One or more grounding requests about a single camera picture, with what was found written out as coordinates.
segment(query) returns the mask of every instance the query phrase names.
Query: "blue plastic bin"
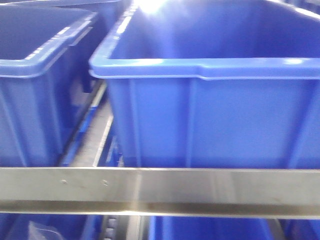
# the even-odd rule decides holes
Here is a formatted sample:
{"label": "blue plastic bin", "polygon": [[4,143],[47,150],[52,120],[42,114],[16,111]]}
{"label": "blue plastic bin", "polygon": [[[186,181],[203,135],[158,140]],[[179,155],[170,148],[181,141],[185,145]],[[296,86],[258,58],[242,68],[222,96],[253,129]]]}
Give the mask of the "blue plastic bin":
{"label": "blue plastic bin", "polygon": [[126,166],[320,168],[317,15],[269,0],[156,7],[132,6],[90,59]]}
{"label": "blue plastic bin", "polygon": [[104,37],[128,7],[128,0],[0,0],[0,3],[30,7],[60,7],[97,12],[100,22],[96,37]]}
{"label": "blue plastic bin", "polygon": [[320,220],[284,220],[288,240],[320,240]]}
{"label": "blue plastic bin", "polygon": [[97,240],[101,232],[102,216],[97,215],[41,215],[41,214],[1,214],[0,239],[2,240],[42,240],[31,238],[29,224],[40,224],[38,233],[46,240]]}
{"label": "blue plastic bin", "polygon": [[149,240],[275,240],[264,219],[153,216]]}
{"label": "blue plastic bin", "polygon": [[0,6],[0,166],[56,164],[90,97],[96,15]]}

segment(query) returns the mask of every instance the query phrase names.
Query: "plastic bag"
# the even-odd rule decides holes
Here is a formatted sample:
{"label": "plastic bag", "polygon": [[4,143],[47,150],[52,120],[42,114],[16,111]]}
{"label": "plastic bag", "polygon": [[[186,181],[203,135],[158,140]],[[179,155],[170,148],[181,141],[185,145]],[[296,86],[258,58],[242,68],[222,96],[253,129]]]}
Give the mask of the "plastic bag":
{"label": "plastic bag", "polygon": [[53,226],[30,221],[28,240],[65,240],[65,238]]}

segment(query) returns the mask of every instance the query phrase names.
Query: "metal rack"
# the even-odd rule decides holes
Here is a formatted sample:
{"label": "metal rack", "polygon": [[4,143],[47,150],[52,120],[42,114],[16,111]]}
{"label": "metal rack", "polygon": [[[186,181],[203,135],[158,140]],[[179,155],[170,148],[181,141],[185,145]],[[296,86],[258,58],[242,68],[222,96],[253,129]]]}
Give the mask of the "metal rack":
{"label": "metal rack", "polygon": [[100,82],[71,167],[0,168],[0,212],[107,215],[104,228],[118,215],[127,230],[117,239],[137,240],[153,215],[267,218],[276,239],[284,239],[276,218],[320,219],[320,170],[96,167],[113,121],[105,89]]}

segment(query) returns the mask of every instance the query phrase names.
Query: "blue plastic container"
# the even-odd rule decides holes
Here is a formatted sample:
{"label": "blue plastic container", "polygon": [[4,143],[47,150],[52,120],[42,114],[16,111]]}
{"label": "blue plastic container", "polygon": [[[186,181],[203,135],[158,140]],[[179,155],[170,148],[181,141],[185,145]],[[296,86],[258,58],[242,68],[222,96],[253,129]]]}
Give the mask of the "blue plastic container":
{"label": "blue plastic container", "polygon": [[60,7],[97,12],[100,22],[96,37],[105,36],[127,6],[126,0],[0,0],[6,5]]}
{"label": "blue plastic container", "polygon": [[0,6],[0,166],[56,164],[90,97],[96,16]]}
{"label": "blue plastic container", "polygon": [[[97,240],[101,232],[102,216],[97,215],[41,215],[0,214],[2,240]],[[36,236],[29,230],[30,223],[41,225]]]}
{"label": "blue plastic container", "polygon": [[285,220],[286,239],[320,240],[320,220]]}
{"label": "blue plastic container", "polygon": [[274,240],[264,219],[153,216],[149,240]]}
{"label": "blue plastic container", "polygon": [[320,168],[320,21],[308,13],[269,0],[132,6],[90,59],[125,165]]}

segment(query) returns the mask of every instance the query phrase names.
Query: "screw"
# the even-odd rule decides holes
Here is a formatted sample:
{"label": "screw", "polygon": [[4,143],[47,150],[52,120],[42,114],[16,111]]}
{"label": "screw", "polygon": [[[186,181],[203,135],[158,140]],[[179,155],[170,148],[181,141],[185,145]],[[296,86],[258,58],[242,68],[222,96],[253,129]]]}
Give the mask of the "screw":
{"label": "screw", "polygon": [[106,187],[108,187],[108,182],[107,182],[106,180],[102,180],[101,183],[102,183],[103,185],[105,185]]}

